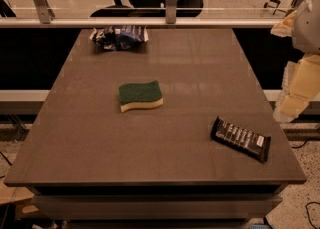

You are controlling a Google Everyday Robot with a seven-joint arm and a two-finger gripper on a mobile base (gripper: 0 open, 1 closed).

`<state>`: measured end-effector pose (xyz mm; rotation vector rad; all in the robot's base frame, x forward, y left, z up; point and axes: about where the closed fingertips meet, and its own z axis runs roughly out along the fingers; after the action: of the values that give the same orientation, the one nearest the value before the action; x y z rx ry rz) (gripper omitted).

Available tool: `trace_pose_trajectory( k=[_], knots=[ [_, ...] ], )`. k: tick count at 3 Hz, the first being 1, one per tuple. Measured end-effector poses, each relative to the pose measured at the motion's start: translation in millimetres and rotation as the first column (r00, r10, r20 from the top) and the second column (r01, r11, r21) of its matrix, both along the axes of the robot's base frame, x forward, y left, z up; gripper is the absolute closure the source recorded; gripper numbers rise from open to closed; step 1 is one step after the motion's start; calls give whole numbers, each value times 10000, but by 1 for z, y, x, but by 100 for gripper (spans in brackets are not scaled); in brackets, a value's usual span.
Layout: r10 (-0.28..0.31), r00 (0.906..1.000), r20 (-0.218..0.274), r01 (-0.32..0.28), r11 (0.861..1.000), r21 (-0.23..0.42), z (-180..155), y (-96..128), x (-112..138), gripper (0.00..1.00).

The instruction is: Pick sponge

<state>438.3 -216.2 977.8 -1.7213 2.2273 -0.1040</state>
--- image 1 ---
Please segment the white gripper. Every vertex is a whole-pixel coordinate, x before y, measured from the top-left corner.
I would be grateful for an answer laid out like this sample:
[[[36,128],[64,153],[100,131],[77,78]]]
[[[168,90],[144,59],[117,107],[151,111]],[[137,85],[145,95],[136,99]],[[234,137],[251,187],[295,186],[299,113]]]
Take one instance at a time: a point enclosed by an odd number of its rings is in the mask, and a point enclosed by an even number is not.
[[[320,0],[304,0],[271,29],[278,37],[291,37],[293,47],[305,54],[297,63],[289,61],[284,69],[282,90],[273,117],[277,122],[296,119],[320,93]]]

